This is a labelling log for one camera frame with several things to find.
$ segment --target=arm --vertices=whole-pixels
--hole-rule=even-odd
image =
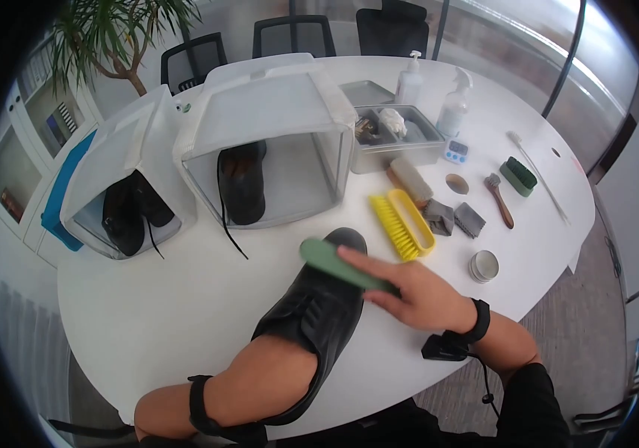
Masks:
[[[486,366],[499,375],[506,388],[517,370],[531,363],[540,364],[541,356],[526,328],[497,312],[491,311],[491,315],[486,335],[473,349]]]
[[[205,383],[204,408],[220,426],[235,426],[278,415],[307,392],[317,357],[281,337],[262,335],[240,351],[230,366]],[[188,439],[191,383],[146,393],[135,406],[135,433]]]
[[[451,285],[418,262],[390,264],[340,247],[337,254],[352,266],[396,285],[402,298],[384,291],[367,291],[364,298],[386,309],[406,325],[425,331],[451,330],[458,334],[476,324],[476,308],[471,299],[459,294]],[[486,335],[474,344],[491,370],[508,384],[511,376],[524,365],[540,363],[533,337],[513,320],[491,311]]]
[[[383,291],[366,291],[364,299],[386,309],[417,330],[451,330],[458,334],[476,325],[476,307],[439,275],[421,263],[390,264],[346,247],[337,254],[354,267],[392,282],[402,298]],[[554,396],[553,384],[541,364],[536,343],[513,320],[491,312],[486,335],[473,345],[474,352],[504,385],[502,413],[496,424],[501,446],[563,447],[568,426]]]

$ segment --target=white storage box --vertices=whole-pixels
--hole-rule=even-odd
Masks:
[[[156,245],[195,222],[195,198],[172,163],[182,116],[168,86],[161,85],[101,124],[61,206],[61,222],[70,234],[109,258],[127,258],[110,242],[101,221],[106,188],[136,170],[175,214],[165,226],[152,227]],[[145,239],[136,254],[153,247],[143,221]]]
[[[229,228],[270,227],[342,202],[357,113],[309,53],[217,67],[191,104],[173,159],[190,189],[221,224],[219,178],[231,174],[218,165],[218,156],[252,142],[266,147],[259,161],[263,181],[258,188],[264,193],[264,211],[258,220],[236,223],[224,197]]]

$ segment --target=gray cloth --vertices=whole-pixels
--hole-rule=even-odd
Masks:
[[[454,211],[454,220],[456,225],[471,238],[478,237],[486,224],[484,218],[480,217],[466,202],[462,202]]]
[[[453,231],[453,209],[441,202],[430,199],[426,204],[422,216],[429,224],[431,232],[444,237],[450,237]]]
[[[422,133],[419,126],[414,121],[404,121],[404,126],[407,128],[407,135],[402,139],[406,143],[422,143],[426,141],[426,137]]]

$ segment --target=spray bottle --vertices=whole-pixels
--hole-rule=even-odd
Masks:
[[[409,66],[406,70],[402,70],[399,73],[397,90],[394,93],[394,104],[416,106],[416,103],[419,101],[419,91],[421,90],[421,84],[423,82],[419,74],[419,61],[417,60],[417,58],[421,56],[421,52],[413,50],[409,55],[414,59],[409,62]]]
[[[459,67],[456,68],[454,82],[456,90],[446,96],[436,121],[436,130],[446,137],[458,136],[461,121],[468,113],[467,93],[474,86],[471,76]]]

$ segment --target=yellow scrub brush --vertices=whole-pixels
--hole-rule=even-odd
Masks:
[[[369,202],[402,261],[431,252],[434,234],[404,190],[391,190],[387,197],[369,196]]]

